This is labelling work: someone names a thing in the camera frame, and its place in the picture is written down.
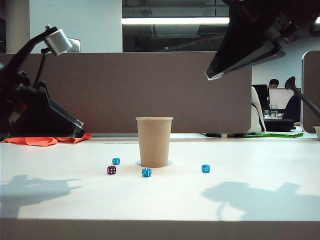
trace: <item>ceiling light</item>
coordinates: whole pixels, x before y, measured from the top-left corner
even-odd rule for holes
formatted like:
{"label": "ceiling light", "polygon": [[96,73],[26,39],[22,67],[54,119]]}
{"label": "ceiling light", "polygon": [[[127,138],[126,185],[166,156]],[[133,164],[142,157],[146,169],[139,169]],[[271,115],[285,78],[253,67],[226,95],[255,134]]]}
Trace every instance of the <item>ceiling light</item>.
{"label": "ceiling light", "polygon": [[124,25],[228,24],[229,17],[148,17],[122,18]]}

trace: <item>blue die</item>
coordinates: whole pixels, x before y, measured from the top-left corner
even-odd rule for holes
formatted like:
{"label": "blue die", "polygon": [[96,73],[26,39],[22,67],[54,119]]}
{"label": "blue die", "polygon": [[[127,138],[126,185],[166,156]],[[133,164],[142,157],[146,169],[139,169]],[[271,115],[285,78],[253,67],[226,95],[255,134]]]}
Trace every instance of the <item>blue die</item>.
{"label": "blue die", "polygon": [[203,173],[210,173],[210,166],[208,164],[202,165],[201,169]]}
{"label": "blue die", "polygon": [[119,165],[120,164],[120,158],[116,157],[112,159],[112,164],[113,165]]}
{"label": "blue die", "polygon": [[151,176],[151,169],[150,168],[144,168],[142,169],[142,176],[143,177],[150,177]]}

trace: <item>purple die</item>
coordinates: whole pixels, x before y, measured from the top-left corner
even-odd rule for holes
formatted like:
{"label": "purple die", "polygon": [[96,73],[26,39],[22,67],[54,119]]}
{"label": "purple die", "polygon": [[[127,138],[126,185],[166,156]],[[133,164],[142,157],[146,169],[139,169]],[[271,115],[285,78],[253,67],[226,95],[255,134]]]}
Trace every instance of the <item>purple die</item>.
{"label": "purple die", "polygon": [[113,165],[119,165],[120,164],[120,158],[118,158],[118,157],[113,158],[112,159],[112,164]]}
{"label": "purple die", "polygon": [[106,172],[107,172],[108,174],[115,174],[115,173],[116,173],[116,167],[115,167],[115,166],[108,166],[108,167],[106,168]]}
{"label": "purple die", "polygon": [[151,176],[151,169],[150,168],[144,168],[142,169],[142,176],[143,177],[150,177]]}

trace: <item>glass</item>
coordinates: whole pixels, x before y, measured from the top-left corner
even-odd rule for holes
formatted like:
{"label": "glass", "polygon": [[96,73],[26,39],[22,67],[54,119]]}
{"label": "glass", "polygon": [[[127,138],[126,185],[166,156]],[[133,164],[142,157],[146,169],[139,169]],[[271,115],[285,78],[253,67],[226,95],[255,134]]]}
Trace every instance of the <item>glass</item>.
{"label": "glass", "polygon": [[277,104],[270,104],[270,116],[272,118],[276,118],[278,116],[278,105]]}
{"label": "glass", "polygon": [[270,114],[270,110],[265,109],[265,110],[264,110],[264,116],[265,116],[265,117],[269,117],[269,114]]}

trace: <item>kraft paper cup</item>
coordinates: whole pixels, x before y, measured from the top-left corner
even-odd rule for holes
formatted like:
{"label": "kraft paper cup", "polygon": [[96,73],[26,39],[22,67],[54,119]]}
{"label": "kraft paper cup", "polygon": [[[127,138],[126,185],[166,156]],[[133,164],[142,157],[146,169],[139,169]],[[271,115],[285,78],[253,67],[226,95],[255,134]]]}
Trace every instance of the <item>kraft paper cup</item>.
{"label": "kraft paper cup", "polygon": [[313,128],[315,129],[316,136],[320,141],[320,126],[313,126]]}
{"label": "kraft paper cup", "polygon": [[168,165],[173,117],[136,117],[141,165],[160,168]]}

